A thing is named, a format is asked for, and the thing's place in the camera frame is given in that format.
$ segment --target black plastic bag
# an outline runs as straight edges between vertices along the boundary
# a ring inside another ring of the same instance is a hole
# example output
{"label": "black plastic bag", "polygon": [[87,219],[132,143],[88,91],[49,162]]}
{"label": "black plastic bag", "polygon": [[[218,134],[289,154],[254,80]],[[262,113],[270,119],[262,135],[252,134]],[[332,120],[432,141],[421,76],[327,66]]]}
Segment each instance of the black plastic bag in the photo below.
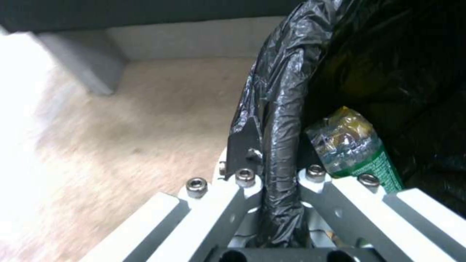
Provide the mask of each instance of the black plastic bag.
{"label": "black plastic bag", "polygon": [[259,246],[306,245],[305,129],[343,105],[374,125],[406,186],[466,214],[465,11],[463,1],[310,0],[269,36],[230,130],[253,121],[259,134]]}

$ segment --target hex nut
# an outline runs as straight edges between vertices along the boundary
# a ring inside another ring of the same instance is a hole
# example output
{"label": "hex nut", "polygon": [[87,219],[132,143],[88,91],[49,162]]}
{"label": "hex nut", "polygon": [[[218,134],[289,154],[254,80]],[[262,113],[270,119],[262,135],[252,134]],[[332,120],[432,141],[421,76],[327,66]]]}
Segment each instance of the hex nut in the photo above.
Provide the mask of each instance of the hex nut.
{"label": "hex nut", "polygon": [[240,187],[251,187],[255,184],[256,175],[249,168],[241,168],[235,173],[236,184]]}
{"label": "hex nut", "polygon": [[364,173],[358,175],[357,180],[373,193],[377,193],[377,189],[380,185],[380,180],[378,177],[374,176],[373,174]]}
{"label": "hex nut", "polygon": [[219,162],[219,174],[221,176],[226,175],[226,162],[225,161]]}
{"label": "hex nut", "polygon": [[186,191],[192,198],[202,198],[207,193],[207,181],[204,178],[191,178],[186,182]]}
{"label": "hex nut", "polygon": [[323,182],[325,174],[325,169],[320,165],[311,165],[306,169],[306,178],[315,183]]}

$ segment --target black garbage bag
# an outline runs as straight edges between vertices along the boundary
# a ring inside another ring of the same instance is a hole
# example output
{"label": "black garbage bag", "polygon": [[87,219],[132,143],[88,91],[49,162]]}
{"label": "black garbage bag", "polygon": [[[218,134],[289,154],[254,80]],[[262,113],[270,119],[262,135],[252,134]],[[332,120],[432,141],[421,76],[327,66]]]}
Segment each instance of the black garbage bag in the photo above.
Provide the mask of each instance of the black garbage bag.
{"label": "black garbage bag", "polygon": [[374,125],[406,187],[466,215],[465,11],[464,1],[309,0],[267,38],[230,129],[253,122],[259,137],[258,246],[306,245],[305,130],[344,105]]}

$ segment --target green bottle label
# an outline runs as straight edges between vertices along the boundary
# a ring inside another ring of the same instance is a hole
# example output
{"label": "green bottle label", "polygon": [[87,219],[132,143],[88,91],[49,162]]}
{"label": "green bottle label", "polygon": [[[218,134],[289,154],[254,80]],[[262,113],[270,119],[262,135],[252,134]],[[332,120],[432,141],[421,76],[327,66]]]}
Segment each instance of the green bottle label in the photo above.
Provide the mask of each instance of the green bottle label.
{"label": "green bottle label", "polygon": [[384,187],[387,193],[398,192],[403,189],[401,179],[390,161],[384,146],[381,146],[376,153],[363,162],[350,168],[335,172],[331,175],[334,178],[342,178],[347,176],[358,176],[364,173],[369,173],[378,177],[380,184]]}

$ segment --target crumpled plastic bottle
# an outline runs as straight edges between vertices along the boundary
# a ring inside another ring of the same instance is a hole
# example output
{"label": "crumpled plastic bottle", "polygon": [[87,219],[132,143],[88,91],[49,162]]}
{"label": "crumpled plastic bottle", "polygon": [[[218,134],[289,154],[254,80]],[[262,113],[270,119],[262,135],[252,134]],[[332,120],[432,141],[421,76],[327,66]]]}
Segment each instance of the crumpled plastic bottle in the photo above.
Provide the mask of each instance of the crumpled plastic bottle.
{"label": "crumpled plastic bottle", "polygon": [[342,107],[307,134],[322,164],[334,178],[370,173],[389,193],[403,189],[401,179],[371,123]]}

